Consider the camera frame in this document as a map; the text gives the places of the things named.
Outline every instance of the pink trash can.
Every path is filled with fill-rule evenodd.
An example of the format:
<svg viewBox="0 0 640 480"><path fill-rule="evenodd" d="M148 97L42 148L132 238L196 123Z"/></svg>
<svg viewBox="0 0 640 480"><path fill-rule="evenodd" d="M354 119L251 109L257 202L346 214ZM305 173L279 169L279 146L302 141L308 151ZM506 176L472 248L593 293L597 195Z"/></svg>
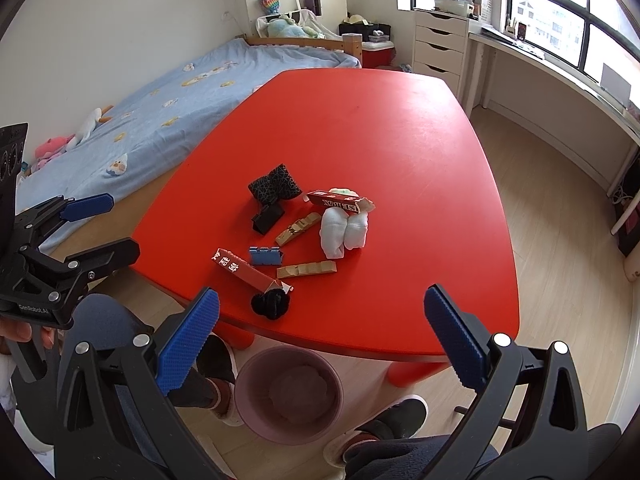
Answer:
<svg viewBox="0 0 640 480"><path fill-rule="evenodd" d="M296 401L300 400L302 412L296 416L304 419L304 399L292 400L277 396L273 398L274 381L278 381L278 386L291 386L288 392L283 392L282 387L275 387L275 391L280 391L285 396L293 391L304 392L306 388L317 386L317 376L313 385L296 384L295 379L288 376L289 371L293 370L291 377L294 377L295 372L300 371L300 367L305 367L304 372L311 373L312 371L306 367L313 368L326 383L326 403L321 403L323 412L314 420L293 423L290 418L281 414L283 402L296 404ZM287 378L287 382L282 382L283 377ZM314 391L309 391L309 394L314 395L317 389L313 388ZM276 346L251 357L240 369L234 397L240 417L252 431L266 440L286 446L308 444L322 437L340 416L344 402L342 383L334 368L317 353L295 346ZM274 403L281 407L280 412ZM318 409L318 406L315 404L309 408L309 416L314 417L314 410Z"/></svg>

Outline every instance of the floor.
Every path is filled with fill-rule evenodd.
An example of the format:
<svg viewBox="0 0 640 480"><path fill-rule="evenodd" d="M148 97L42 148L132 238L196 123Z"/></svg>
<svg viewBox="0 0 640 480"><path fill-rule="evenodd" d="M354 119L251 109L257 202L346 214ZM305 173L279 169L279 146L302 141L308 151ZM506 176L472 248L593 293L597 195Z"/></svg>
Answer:
<svg viewBox="0 0 640 480"><path fill-rule="evenodd" d="M622 255L609 235L614 216L603 190L577 166L526 130L490 110L477 107L472 124L494 172L513 244L520 294L520 344L546 348L562 339L577 367L589 427L609 411L625 355L632 290ZM120 300L145 322L157 326L179 312L174 300L132 271L101 283L96 292ZM241 365L252 354L277 344L258 338L237 353ZM210 438L241 480L321 480L332 470L323 460L324 443L366 420L411 391L422 395L430 416L420 436L450 433L460 420L453 408L468 406L470 390L451 369L399 390L384 382L387 362L326 354L343 382L344 415L325 439L295 450L270 444L246 427L229 428L210 413L180 409L196 435ZM516 391L507 410L515 417L524 391ZM498 430L494 445L508 432Z"/></svg>

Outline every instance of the red storage box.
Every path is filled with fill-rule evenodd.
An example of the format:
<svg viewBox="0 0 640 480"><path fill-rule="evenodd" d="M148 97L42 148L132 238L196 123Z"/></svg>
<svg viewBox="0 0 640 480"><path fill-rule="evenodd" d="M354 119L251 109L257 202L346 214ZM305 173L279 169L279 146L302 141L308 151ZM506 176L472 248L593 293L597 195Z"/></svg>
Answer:
<svg viewBox="0 0 640 480"><path fill-rule="evenodd" d="M392 41L362 43L362 67L375 68L377 66L390 65L396 56L396 48Z"/></svg>

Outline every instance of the red table leg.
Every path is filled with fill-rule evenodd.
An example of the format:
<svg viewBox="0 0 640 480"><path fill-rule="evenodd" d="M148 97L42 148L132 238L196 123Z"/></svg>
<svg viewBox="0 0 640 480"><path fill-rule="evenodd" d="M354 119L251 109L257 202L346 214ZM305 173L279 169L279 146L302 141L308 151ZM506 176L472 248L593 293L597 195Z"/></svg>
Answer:
<svg viewBox="0 0 640 480"><path fill-rule="evenodd" d="M219 336L222 341L236 350L249 348L255 339L255 334L229 325L229 323L225 323L224 321L217 322L213 332Z"/></svg>
<svg viewBox="0 0 640 480"><path fill-rule="evenodd" d="M450 363L391 363L386 370L386 380L398 388L406 388L412 384L431 377L451 366Z"/></svg>

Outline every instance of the human hand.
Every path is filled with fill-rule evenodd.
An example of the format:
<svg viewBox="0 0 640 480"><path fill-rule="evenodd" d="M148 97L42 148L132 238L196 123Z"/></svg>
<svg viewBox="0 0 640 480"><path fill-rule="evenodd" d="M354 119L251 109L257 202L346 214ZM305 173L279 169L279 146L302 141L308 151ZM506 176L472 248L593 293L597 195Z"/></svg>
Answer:
<svg viewBox="0 0 640 480"><path fill-rule="evenodd" d="M2 338L7 338L18 343L26 343L31 340L32 335L29 323L0 317L0 341ZM40 338L44 348L50 350L53 348L54 329L40 327Z"/></svg>

